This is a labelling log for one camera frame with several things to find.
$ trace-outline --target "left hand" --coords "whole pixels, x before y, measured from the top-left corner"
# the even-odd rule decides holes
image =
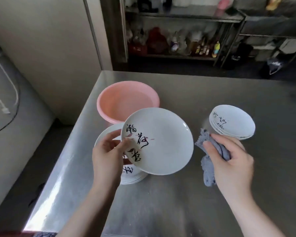
[[[128,159],[123,159],[123,152],[130,145],[128,138],[113,140],[121,134],[121,130],[108,133],[92,151],[94,170],[94,185],[102,188],[114,188],[120,185],[123,165],[131,164]]]

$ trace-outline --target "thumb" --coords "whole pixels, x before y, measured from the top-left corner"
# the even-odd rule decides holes
[[[124,138],[114,149],[118,151],[119,155],[122,155],[124,151],[130,146],[130,139]]]
[[[203,146],[208,153],[214,167],[223,164],[225,161],[222,159],[221,155],[218,153],[217,149],[213,146],[210,141],[204,141]]]

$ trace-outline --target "stainless steel table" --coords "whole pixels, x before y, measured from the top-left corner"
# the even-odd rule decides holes
[[[96,108],[108,85],[136,80],[153,87],[161,107],[178,114],[197,140],[213,107],[231,104],[249,113],[255,135],[243,141],[255,157],[253,195],[258,205],[284,231],[296,236],[296,86],[279,81],[203,76],[102,71],[89,99],[37,201],[26,231],[58,232],[89,191],[93,172],[91,152],[99,134],[110,124]],[[242,236],[218,188],[206,187],[195,147],[181,171],[149,175],[118,188],[104,235]]]

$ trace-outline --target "right hand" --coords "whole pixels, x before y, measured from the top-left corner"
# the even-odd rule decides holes
[[[230,151],[231,159],[225,161],[217,149],[209,142],[203,143],[214,164],[215,180],[229,205],[252,198],[253,157],[249,155],[239,140],[233,137],[211,134],[218,143]]]

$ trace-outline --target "stack of plates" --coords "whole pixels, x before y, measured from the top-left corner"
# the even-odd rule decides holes
[[[97,138],[95,145],[100,142],[103,137],[115,130],[118,129],[122,129],[124,123],[119,123],[119,124],[115,124],[112,125],[110,127],[108,127],[107,129],[105,129]],[[141,171],[140,169],[138,169],[136,166],[134,165],[125,165],[123,166],[123,172],[121,175],[121,184],[134,184],[137,183],[139,181],[141,181],[142,179],[144,179],[146,176],[148,175],[148,173]]]
[[[250,115],[232,105],[219,105],[209,115],[213,129],[221,135],[229,135],[239,140],[253,136],[255,124]]]

